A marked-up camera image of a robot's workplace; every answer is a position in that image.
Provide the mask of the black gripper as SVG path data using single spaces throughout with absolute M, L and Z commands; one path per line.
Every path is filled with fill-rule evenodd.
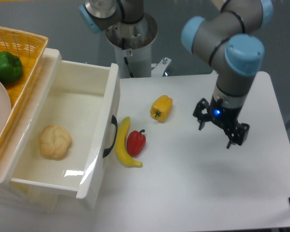
M 239 108 L 226 108 L 222 106 L 223 100 L 211 100 L 210 104 L 202 98 L 196 105 L 193 116 L 199 122 L 199 130 L 202 130 L 205 123 L 212 121 L 216 126 L 226 132 L 229 138 L 227 149 L 231 145 L 242 145 L 245 142 L 250 126 L 246 123 L 238 123 Z

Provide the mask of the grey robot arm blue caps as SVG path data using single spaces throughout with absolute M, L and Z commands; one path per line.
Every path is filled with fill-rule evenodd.
M 211 101 L 200 100 L 193 112 L 200 128 L 210 121 L 223 129 L 229 145 L 241 145 L 249 125 L 238 116 L 264 57 L 262 42 L 252 32 L 268 24 L 274 12 L 270 0 L 216 0 L 220 14 L 212 20 L 191 18 L 181 43 L 217 72 Z M 150 77 L 151 45 L 158 27 L 144 12 L 141 0 L 88 0 L 79 12 L 93 33 L 105 32 L 116 53 L 123 78 Z

